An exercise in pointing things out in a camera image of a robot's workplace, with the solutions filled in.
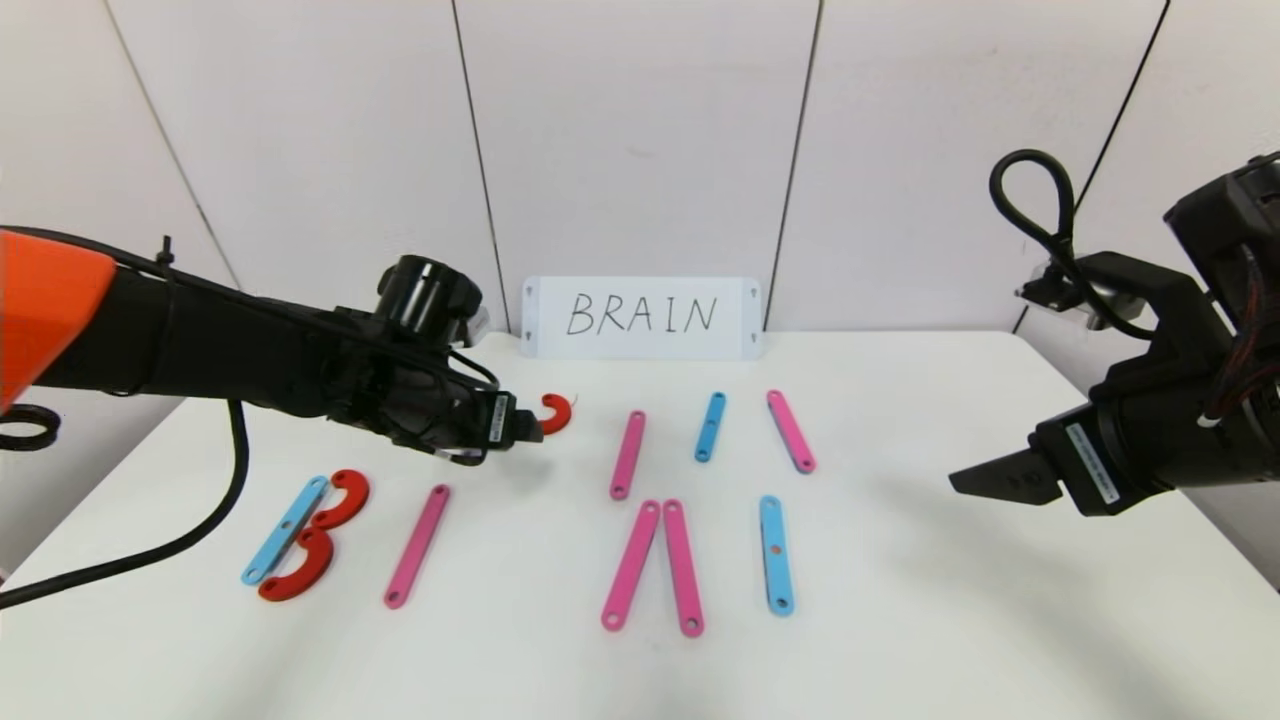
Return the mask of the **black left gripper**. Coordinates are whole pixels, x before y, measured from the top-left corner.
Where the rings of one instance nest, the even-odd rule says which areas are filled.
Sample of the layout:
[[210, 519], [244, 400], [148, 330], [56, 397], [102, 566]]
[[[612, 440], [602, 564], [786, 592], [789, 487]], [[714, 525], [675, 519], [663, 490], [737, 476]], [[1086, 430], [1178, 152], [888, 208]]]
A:
[[515, 410], [515, 396], [500, 388], [486, 368], [438, 368], [412, 373], [412, 414], [422, 424], [412, 430], [412, 448], [465, 468], [485, 462], [492, 452], [515, 443], [541, 443], [544, 429], [534, 411]]

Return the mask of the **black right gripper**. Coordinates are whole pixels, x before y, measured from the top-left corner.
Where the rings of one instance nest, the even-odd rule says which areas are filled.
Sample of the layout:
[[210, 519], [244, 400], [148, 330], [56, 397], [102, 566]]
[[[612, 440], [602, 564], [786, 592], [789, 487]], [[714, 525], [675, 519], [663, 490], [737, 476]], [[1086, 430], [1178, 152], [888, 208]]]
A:
[[1087, 405], [1042, 421], [1029, 447], [948, 474], [960, 495], [1115, 516], [1157, 495], [1213, 479], [1212, 430], [1199, 427], [1206, 377], [1108, 379]]

